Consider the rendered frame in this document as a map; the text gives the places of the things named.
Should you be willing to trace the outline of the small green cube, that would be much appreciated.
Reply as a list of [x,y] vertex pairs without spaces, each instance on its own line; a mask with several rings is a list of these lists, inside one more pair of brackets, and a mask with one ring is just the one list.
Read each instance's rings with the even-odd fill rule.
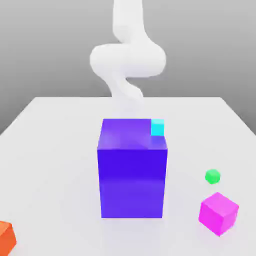
[[211,185],[217,184],[220,178],[221,174],[217,169],[209,169],[205,173],[205,180]]

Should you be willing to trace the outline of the small cyan cube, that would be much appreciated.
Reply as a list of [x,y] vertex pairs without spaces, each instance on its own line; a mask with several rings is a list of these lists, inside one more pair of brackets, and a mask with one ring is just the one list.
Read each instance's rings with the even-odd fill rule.
[[165,123],[164,119],[152,118],[151,119],[151,136],[164,136]]

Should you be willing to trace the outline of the large purple box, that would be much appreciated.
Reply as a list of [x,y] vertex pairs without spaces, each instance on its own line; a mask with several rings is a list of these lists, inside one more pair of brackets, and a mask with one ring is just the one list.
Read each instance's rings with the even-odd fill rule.
[[105,118],[97,146],[102,218],[163,216],[168,147],[149,118]]

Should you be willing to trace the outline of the orange cube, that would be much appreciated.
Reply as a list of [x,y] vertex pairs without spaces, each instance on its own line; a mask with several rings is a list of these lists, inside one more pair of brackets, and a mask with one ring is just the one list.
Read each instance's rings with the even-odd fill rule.
[[16,244],[17,240],[12,224],[0,221],[0,256],[8,256]]

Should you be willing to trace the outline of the magenta cube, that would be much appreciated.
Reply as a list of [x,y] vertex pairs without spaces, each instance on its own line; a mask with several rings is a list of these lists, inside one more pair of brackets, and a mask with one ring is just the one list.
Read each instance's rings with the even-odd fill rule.
[[198,220],[220,237],[234,226],[238,210],[238,204],[216,192],[201,202]]

